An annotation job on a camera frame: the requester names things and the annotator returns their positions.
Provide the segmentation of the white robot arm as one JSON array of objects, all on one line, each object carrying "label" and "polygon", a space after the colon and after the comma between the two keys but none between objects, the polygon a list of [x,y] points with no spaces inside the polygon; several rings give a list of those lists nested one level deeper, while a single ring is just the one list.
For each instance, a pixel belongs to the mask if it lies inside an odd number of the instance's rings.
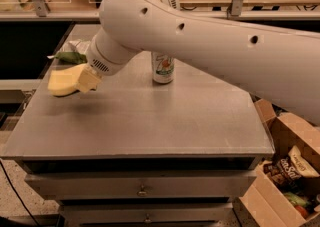
[{"label": "white robot arm", "polygon": [[320,37],[178,10],[178,0],[102,0],[86,53],[114,75],[142,51],[158,52],[320,124]]}]

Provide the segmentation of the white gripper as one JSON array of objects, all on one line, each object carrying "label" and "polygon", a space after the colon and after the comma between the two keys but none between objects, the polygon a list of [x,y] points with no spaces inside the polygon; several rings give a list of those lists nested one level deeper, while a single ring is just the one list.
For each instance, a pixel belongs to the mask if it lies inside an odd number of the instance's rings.
[{"label": "white gripper", "polygon": [[119,59],[121,53],[120,45],[109,36],[95,35],[86,55],[89,65],[80,67],[75,88],[83,93],[95,90],[102,81],[101,75],[114,75],[123,68],[124,64]]}]

